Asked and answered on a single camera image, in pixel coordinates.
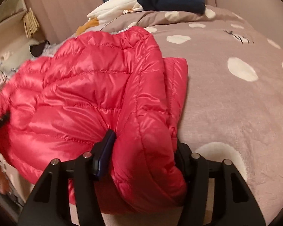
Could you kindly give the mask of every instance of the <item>navy blue cloth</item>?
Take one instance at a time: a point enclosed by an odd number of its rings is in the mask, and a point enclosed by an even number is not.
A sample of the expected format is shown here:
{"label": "navy blue cloth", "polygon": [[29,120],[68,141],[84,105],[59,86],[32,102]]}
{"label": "navy blue cloth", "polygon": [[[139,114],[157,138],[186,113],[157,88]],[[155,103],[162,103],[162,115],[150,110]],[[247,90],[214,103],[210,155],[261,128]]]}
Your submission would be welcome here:
{"label": "navy blue cloth", "polygon": [[146,11],[186,11],[203,14],[205,0],[137,0]]}

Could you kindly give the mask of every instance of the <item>white fabric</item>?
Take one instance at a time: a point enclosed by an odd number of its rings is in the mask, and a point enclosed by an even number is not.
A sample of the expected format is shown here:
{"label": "white fabric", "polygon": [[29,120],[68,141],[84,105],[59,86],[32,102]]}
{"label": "white fabric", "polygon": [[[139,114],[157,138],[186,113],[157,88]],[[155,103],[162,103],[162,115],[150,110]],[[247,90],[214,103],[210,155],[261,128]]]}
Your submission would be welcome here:
{"label": "white fabric", "polygon": [[140,9],[140,7],[137,0],[109,0],[98,6],[87,17],[89,20],[97,18],[99,24],[103,25],[121,16],[124,10]]}

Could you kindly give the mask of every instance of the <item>fleece blanket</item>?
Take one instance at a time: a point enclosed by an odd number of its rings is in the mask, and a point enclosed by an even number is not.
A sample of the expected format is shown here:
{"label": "fleece blanket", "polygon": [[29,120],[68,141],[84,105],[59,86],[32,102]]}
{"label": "fleece blanket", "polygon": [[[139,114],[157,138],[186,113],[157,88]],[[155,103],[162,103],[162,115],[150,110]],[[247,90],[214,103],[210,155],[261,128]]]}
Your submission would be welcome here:
{"label": "fleece blanket", "polygon": [[[212,6],[203,16],[127,13],[103,31],[132,25],[152,33],[164,57],[188,62],[181,142],[207,159],[231,159],[270,223],[283,207],[281,47],[239,15]],[[210,211],[212,200],[208,204]]]}

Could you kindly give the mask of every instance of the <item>beige curtain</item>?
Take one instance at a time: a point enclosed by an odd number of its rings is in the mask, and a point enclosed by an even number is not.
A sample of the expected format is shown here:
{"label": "beige curtain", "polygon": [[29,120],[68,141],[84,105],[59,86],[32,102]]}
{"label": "beige curtain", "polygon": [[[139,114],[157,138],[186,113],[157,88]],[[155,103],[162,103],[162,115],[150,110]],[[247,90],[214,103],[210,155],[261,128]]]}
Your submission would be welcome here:
{"label": "beige curtain", "polygon": [[45,37],[60,43],[87,21],[87,14],[103,0],[25,0],[34,11]]}

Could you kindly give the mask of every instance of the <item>finger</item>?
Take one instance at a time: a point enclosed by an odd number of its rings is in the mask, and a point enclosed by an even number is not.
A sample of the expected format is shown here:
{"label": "finger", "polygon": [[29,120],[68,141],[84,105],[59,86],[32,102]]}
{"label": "finger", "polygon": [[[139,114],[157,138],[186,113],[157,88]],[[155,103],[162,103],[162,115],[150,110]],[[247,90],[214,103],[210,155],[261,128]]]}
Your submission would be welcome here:
{"label": "finger", "polygon": [[3,190],[4,190],[4,194],[7,194],[10,191],[9,182],[6,178],[4,178]]}
{"label": "finger", "polygon": [[0,193],[5,195],[7,193],[6,187],[5,187],[5,182],[0,180]]}

